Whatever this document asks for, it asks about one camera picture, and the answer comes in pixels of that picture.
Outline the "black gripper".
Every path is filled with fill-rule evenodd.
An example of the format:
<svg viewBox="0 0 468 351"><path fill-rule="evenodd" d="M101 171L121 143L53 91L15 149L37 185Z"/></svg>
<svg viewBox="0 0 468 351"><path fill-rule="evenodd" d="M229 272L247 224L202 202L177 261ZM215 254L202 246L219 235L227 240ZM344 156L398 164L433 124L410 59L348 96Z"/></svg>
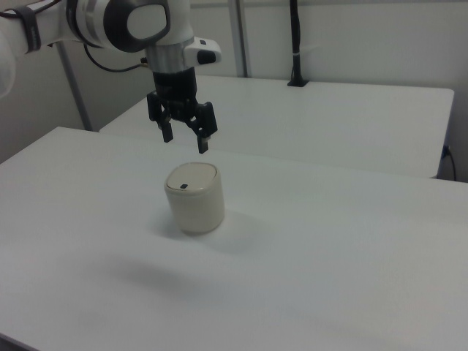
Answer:
<svg viewBox="0 0 468 351"><path fill-rule="evenodd" d="M208 141L217 132L214 107L211 102L196 102L197 83L195 69L176 73L153 73L155 91L146 97L149 120L162 132L163 141L173 139L170 120L185 122L197 135L200 154L208 150Z"/></svg>

